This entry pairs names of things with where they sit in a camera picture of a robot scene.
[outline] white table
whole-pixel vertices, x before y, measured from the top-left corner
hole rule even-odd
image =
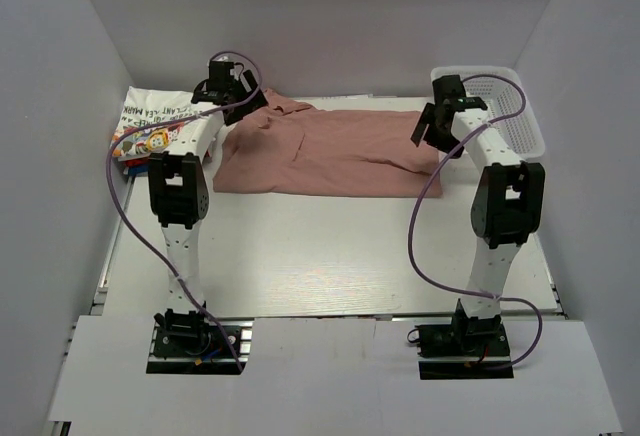
[[[308,101],[323,109],[399,111],[421,111],[426,102]],[[223,128],[213,161],[205,166],[209,188],[227,132]],[[444,197],[425,200],[416,227],[418,264],[452,286],[466,285],[474,257],[469,211],[478,178],[466,155],[448,164],[442,176]],[[223,318],[450,313],[457,296],[423,282],[408,261],[407,226],[414,202],[211,192],[199,246],[208,308]],[[144,176],[135,180],[127,214],[142,234],[163,246]],[[165,309],[167,270],[127,229],[110,268],[105,315],[149,315]],[[527,298],[543,311],[556,310],[535,237],[515,259],[505,295]],[[503,309],[523,310],[510,303],[503,303]]]

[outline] pink fabric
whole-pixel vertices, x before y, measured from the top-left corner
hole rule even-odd
[[[409,139],[418,112],[323,111],[265,92],[229,133],[213,188],[225,193],[416,197],[438,151]],[[442,194],[437,180],[427,197]]]

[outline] gray wall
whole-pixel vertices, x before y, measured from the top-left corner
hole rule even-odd
[[[0,21],[0,434],[32,436],[113,229],[102,161],[130,77],[89,0],[0,0]]]
[[[540,235],[640,434],[640,0],[552,0],[517,64],[547,144]]]
[[[512,67],[549,0],[92,0],[137,84],[191,90],[217,50],[285,94],[421,95],[438,65]]]

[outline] laundry basket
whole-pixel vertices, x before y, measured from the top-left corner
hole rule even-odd
[[[495,74],[507,78],[522,88],[515,71],[499,66],[445,66],[431,71],[431,80],[449,74],[459,74],[462,79],[474,74]],[[509,84],[493,78],[472,79],[464,83],[467,94],[481,97],[489,108],[489,117],[496,118],[513,113],[521,105],[520,95]],[[496,124],[496,128],[509,146],[523,159],[538,158],[544,154],[545,146],[538,122],[527,101],[524,112]]]

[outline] purple cable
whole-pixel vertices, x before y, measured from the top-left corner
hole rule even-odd
[[[520,86],[518,86],[516,83],[514,83],[513,81],[511,81],[511,80],[509,80],[507,78],[504,78],[502,76],[497,76],[497,75],[494,75],[494,74],[475,74],[473,76],[469,76],[469,77],[463,79],[462,82],[466,83],[469,80],[478,79],[478,78],[499,79],[500,81],[503,81],[503,82],[509,84],[520,95],[520,98],[522,100],[522,104],[520,105],[520,108],[516,112],[511,113],[511,114],[507,114],[507,115],[504,115],[504,116],[499,116],[497,118],[493,118],[488,123],[485,123],[485,124],[482,124],[481,126],[478,126],[476,129],[471,131],[462,141],[460,141],[456,145],[455,148],[453,148],[451,151],[449,151],[449,153],[447,153],[444,158],[442,158],[442,161],[440,161],[440,163],[436,167],[435,171],[429,176],[429,179],[427,179],[427,182],[425,183],[424,187],[422,188],[422,191],[420,191],[420,194],[418,195],[418,199],[416,200],[416,204],[413,207],[413,212],[411,213],[411,220],[409,221],[408,250],[409,250],[409,261],[411,262],[411,266],[413,267],[414,271],[424,281],[426,281],[427,283],[431,284],[432,286],[435,286],[436,288],[442,289],[444,291],[448,291],[450,293],[461,294],[461,295],[465,295],[465,296],[475,296],[475,297],[478,297],[478,298],[487,298],[487,299],[495,299],[495,300],[498,300],[498,301],[509,301],[509,302],[514,302],[514,303],[521,303],[521,304],[524,304],[526,306],[529,306],[533,310],[533,312],[536,315],[536,318],[538,319],[538,330],[536,332],[536,336],[535,336],[535,338],[533,340],[533,343],[531,344],[531,346],[529,346],[529,348],[521,356],[519,356],[515,360],[513,360],[513,361],[511,361],[509,363],[506,363],[506,364],[502,364],[502,365],[499,365],[499,366],[491,366],[491,367],[487,368],[487,369],[492,369],[492,370],[500,370],[500,369],[510,368],[510,367],[515,366],[516,364],[520,363],[525,358],[527,358],[533,352],[533,350],[536,348],[536,346],[540,342],[540,337],[542,336],[542,314],[540,313],[540,310],[538,308],[536,308],[535,305],[532,302],[527,301],[526,299],[523,299],[523,298],[503,298],[499,294],[492,294],[492,293],[480,292],[480,291],[470,291],[468,289],[454,288],[452,286],[447,286],[446,284],[439,283],[438,281],[435,281],[434,279],[431,279],[429,276],[427,276],[425,273],[423,273],[420,270],[420,268],[418,267],[418,264],[416,263],[415,256],[413,254],[413,234],[414,234],[415,227],[416,227],[416,220],[418,219],[418,212],[420,211],[420,206],[422,205],[422,200],[424,199],[424,196],[427,194],[427,191],[429,190],[429,188],[433,184],[435,178],[438,176],[438,174],[440,174],[440,171],[442,171],[442,168],[444,167],[444,165],[447,164],[447,161],[449,161],[453,157],[453,155],[456,154],[460,149],[464,148],[464,146],[469,141],[471,141],[474,137],[478,136],[485,129],[487,129],[489,127],[489,125],[494,124],[494,123],[498,123],[500,121],[504,121],[506,119],[515,118],[515,117],[519,116],[520,114],[522,114],[522,112],[526,108],[527,98],[526,98],[526,96],[524,94],[524,91],[522,90],[522,88],[520,88]]]
[[[177,124],[177,123],[187,123],[187,122],[190,122],[190,121],[195,121],[196,119],[202,118],[204,116],[209,116],[210,114],[216,113],[218,111],[226,111],[228,109],[237,108],[238,106],[242,106],[243,104],[248,103],[249,101],[251,101],[251,99],[253,99],[253,97],[256,94],[258,94],[258,91],[260,91],[260,86],[262,85],[262,73],[260,72],[260,68],[258,68],[256,63],[254,63],[251,60],[251,58],[249,58],[249,57],[247,57],[247,56],[245,56],[245,55],[243,55],[241,53],[238,53],[236,51],[220,51],[219,53],[214,54],[211,59],[218,59],[220,56],[223,56],[223,55],[240,56],[241,58],[244,58],[247,61],[249,61],[253,65],[253,67],[256,69],[258,86],[247,97],[247,99],[245,99],[243,101],[240,101],[240,102],[237,102],[237,103],[228,104],[226,106],[219,106],[217,108],[212,108],[212,109],[209,109],[207,111],[203,111],[202,113],[199,113],[199,114],[196,114],[196,115],[193,115],[193,116],[188,116],[186,118],[174,119],[172,121],[162,121],[162,122],[159,122],[159,123],[148,124],[146,126],[142,126],[142,127],[139,127],[139,128],[132,128],[132,129],[130,129],[128,131],[125,131],[119,138],[117,138],[113,143],[111,143],[111,146],[109,147],[109,153],[107,154],[107,159],[105,161],[105,169],[106,169],[106,176],[107,176],[107,186],[109,187],[109,194],[111,195],[111,199],[113,201],[113,204],[116,207],[116,211],[120,215],[120,218],[122,219],[122,222],[125,224],[125,226],[127,228],[129,228],[129,230],[133,233],[133,235],[136,238],[138,238],[138,240],[140,240],[140,242],[142,244],[144,244],[149,249],[149,251],[151,251],[153,254],[155,254],[165,264],[165,266],[167,266],[167,268],[169,268],[169,271],[171,271],[171,273],[178,280],[178,283],[180,284],[180,287],[182,288],[182,291],[184,292],[185,296],[191,302],[191,304],[196,308],[196,310],[198,310],[198,312],[204,314],[209,321],[211,321],[212,323],[214,323],[218,327],[218,329],[222,333],[222,336],[224,337],[224,341],[225,341],[226,345],[229,347],[229,351],[231,352],[231,355],[233,356],[233,359],[235,360],[236,365],[238,366],[238,370],[242,373],[242,363],[240,362],[240,359],[238,358],[238,354],[236,353],[236,350],[233,347],[233,345],[230,343],[229,337],[227,336],[227,333],[224,330],[224,327],[222,326],[222,324],[220,324],[220,321],[218,320],[218,318],[216,318],[213,314],[211,314],[209,311],[207,311],[207,308],[205,308],[200,303],[198,303],[198,301],[193,297],[193,295],[189,291],[189,288],[187,288],[187,285],[184,283],[184,281],[180,277],[180,274],[178,273],[178,270],[176,269],[176,267],[171,263],[171,261],[169,261],[167,259],[167,257],[164,254],[162,254],[144,236],[142,236],[142,234],[140,234],[140,232],[133,226],[133,224],[129,220],[129,217],[125,213],[124,209],[122,208],[122,205],[120,204],[120,201],[118,200],[118,195],[117,195],[116,190],[115,190],[115,188],[113,186],[113,176],[112,176],[112,171],[111,171],[112,162],[113,162],[113,152],[118,147],[118,145],[125,138],[130,136],[131,134],[137,133],[139,131],[146,131],[147,129],[161,128],[161,127],[164,127],[164,126],[172,126],[172,125]]]

